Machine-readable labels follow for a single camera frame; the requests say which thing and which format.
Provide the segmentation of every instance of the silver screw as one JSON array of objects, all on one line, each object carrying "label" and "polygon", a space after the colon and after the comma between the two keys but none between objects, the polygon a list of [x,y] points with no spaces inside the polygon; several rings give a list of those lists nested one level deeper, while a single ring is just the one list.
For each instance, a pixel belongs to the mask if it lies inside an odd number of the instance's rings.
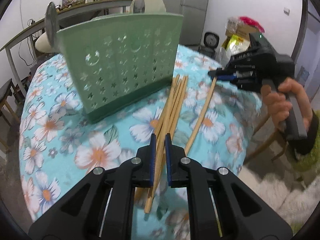
[{"label": "silver screw", "polygon": [[93,170],[94,175],[100,175],[101,173],[103,173],[103,168],[101,168],[101,167],[94,168],[94,170]]},{"label": "silver screw", "polygon": [[188,157],[183,157],[180,160],[183,164],[189,164],[191,162],[191,160]]},{"label": "silver screw", "polygon": [[131,159],[131,162],[133,164],[139,164],[141,162],[141,159],[139,157],[134,157]]},{"label": "silver screw", "polygon": [[219,168],[218,171],[221,175],[227,175],[229,173],[228,169],[225,167]]}]

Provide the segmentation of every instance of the black cuff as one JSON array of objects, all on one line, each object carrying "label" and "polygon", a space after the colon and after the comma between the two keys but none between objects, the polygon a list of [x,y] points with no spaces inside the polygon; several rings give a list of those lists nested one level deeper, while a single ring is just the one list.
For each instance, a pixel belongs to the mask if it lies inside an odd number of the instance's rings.
[{"label": "black cuff", "polygon": [[309,127],[307,139],[288,141],[289,145],[301,155],[307,155],[310,153],[316,141],[319,128],[319,118],[316,116],[313,110],[312,112],[313,117]]}]

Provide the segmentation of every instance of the refrigerator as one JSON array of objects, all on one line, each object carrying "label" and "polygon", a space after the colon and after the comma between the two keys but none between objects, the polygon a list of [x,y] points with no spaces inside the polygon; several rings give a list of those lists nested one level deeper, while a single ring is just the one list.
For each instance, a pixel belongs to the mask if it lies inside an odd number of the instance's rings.
[{"label": "refrigerator", "polygon": [[169,13],[183,14],[180,44],[198,45],[201,42],[208,0],[163,0]]}]

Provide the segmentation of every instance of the floral tablecloth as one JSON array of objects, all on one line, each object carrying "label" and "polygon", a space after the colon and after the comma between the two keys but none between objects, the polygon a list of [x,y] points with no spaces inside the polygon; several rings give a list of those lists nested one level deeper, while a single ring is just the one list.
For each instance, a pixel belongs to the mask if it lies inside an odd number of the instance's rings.
[{"label": "floral tablecloth", "polygon": [[[174,144],[184,147],[188,141],[211,84],[207,71],[217,67],[214,60],[178,47],[174,75],[189,75],[189,80]],[[117,167],[149,144],[167,95],[163,89],[90,124],[62,55],[43,63],[28,90],[20,125],[21,183],[33,221],[94,167]],[[256,94],[217,82],[188,156],[238,174],[260,107]],[[132,239],[190,239],[186,189],[168,188],[165,169],[148,217],[143,199],[135,203]]]}]

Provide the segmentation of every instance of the basket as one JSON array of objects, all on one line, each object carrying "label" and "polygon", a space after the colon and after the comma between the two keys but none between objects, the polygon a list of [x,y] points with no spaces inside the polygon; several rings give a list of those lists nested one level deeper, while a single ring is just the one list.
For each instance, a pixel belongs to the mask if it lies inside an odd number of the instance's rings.
[{"label": "basket", "polygon": [[119,14],[58,31],[58,46],[90,122],[172,81],[182,15]]}]

